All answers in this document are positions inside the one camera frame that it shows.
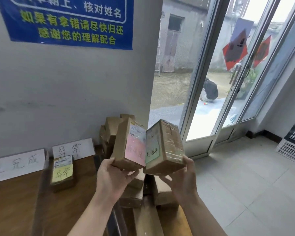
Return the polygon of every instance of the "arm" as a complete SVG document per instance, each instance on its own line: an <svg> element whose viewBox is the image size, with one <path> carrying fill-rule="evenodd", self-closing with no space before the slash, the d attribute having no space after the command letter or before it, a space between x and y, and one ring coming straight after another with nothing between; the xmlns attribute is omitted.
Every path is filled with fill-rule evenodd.
<svg viewBox="0 0 295 236"><path fill-rule="evenodd" d="M184 156L186 168L169 176L160 177L167 183L181 205L193 236L227 236L210 213L197 192L196 173L192 159Z"/></svg>
<svg viewBox="0 0 295 236"><path fill-rule="evenodd" d="M129 171L113 167L113 161L114 158L102 161L97 172L96 192L68 236L103 235L114 204L127 184L139 174L139 171L135 171L128 175Z"/></svg>

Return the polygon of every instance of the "hand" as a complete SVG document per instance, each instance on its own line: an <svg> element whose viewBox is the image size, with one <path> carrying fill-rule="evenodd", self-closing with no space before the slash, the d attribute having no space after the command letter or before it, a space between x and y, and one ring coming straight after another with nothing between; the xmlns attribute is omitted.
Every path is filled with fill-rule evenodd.
<svg viewBox="0 0 295 236"><path fill-rule="evenodd" d="M169 174L172 180L163 176L160 177L162 181L170 186L173 195L182 207L185 204L192 203L199 197L194 161L186 156L183 157L183 160L187 166L173 174Z"/></svg>
<svg viewBox="0 0 295 236"><path fill-rule="evenodd" d="M113 167L111 164L114 160L114 158L109 158L102 161L97 171L97 185L94 194L94 198L111 207L121 197L126 186L139 174L138 170L129 175L129 171Z"/></svg>

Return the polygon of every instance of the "person's left hand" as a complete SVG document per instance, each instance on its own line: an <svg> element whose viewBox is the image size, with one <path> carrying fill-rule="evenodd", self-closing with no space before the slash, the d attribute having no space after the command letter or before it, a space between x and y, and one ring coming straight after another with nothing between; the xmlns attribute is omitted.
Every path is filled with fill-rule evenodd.
<svg viewBox="0 0 295 236"><path fill-rule="evenodd" d="M94 197L111 207L117 202L126 186L137 177L139 171L129 175L129 171L120 170L111 164L115 159L109 158L102 161L97 172L97 185Z"/></svg>

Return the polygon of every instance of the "white ladder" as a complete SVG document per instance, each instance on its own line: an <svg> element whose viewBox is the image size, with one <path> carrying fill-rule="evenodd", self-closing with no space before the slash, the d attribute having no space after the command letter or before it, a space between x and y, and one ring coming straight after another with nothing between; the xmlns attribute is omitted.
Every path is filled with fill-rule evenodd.
<svg viewBox="0 0 295 236"><path fill-rule="evenodd" d="M156 62L155 62L155 70L154 70L154 73L158 73L158 76L160 76L160 73L161 73L161 64L160 64L161 50L160 49L161 49L161 22L159 23L158 44L157 44Z"/></svg>

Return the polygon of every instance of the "brown cardboard box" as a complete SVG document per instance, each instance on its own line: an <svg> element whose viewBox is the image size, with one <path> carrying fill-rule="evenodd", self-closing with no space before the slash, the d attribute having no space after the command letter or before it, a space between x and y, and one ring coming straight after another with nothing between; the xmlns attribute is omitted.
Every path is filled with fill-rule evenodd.
<svg viewBox="0 0 295 236"><path fill-rule="evenodd" d="M164 236L151 196L144 196L140 209L133 209L137 236Z"/></svg>
<svg viewBox="0 0 295 236"><path fill-rule="evenodd" d="M178 203L171 191L171 188L164 181L162 181L158 176L154 176L153 198L154 198L154 204L156 206L167 205L167 204L178 206Z"/></svg>
<svg viewBox="0 0 295 236"><path fill-rule="evenodd" d="M106 117L105 128L106 128L106 140L110 145L114 145L116 134L118 130L118 125L123 121L119 117Z"/></svg>
<svg viewBox="0 0 295 236"><path fill-rule="evenodd" d="M144 173L166 176L185 167L185 152L176 125L159 120L147 130L146 138Z"/></svg>
<svg viewBox="0 0 295 236"><path fill-rule="evenodd" d="M51 189L53 192L57 192L74 186L75 177L73 163L74 161L72 155L54 159L50 181Z"/></svg>
<svg viewBox="0 0 295 236"><path fill-rule="evenodd" d="M126 148L127 139L129 138L129 143L131 139L136 139L140 141L143 149L139 149L137 145L131 145ZM133 158L128 159L125 155L130 158L130 156L135 155ZM138 124L131 118L124 120L118 126L118 131L116 135L116 141L114 145L114 151L111 157L115 160L112 163L113 166L119 169L125 169L128 171L135 171L141 169L145 165L145 129L142 125Z"/></svg>
<svg viewBox="0 0 295 236"><path fill-rule="evenodd" d="M136 178L134 178L128 184L128 186L131 186L131 187L134 187L134 188L137 188L137 189L141 189L143 187L144 178L145 178L145 174L143 173L143 169L140 169L138 176Z"/></svg>
<svg viewBox="0 0 295 236"><path fill-rule="evenodd" d="M122 196L119 199L121 207L124 208L140 208L143 198L143 186L141 189L136 189L127 186Z"/></svg>
<svg viewBox="0 0 295 236"><path fill-rule="evenodd" d="M113 150L114 150L114 145L109 145L107 143L105 125L101 125L101 128L99 130L99 142L103 146L103 150L104 150L104 153L106 155L106 158L110 158L110 156L112 155Z"/></svg>
<svg viewBox="0 0 295 236"><path fill-rule="evenodd" d="M123 119L131 118L131 119L133 119L134 121L136 120L135 115L132 115L132 114L121 113L121 114L120 114L120 117L123 118Z"/></svg>

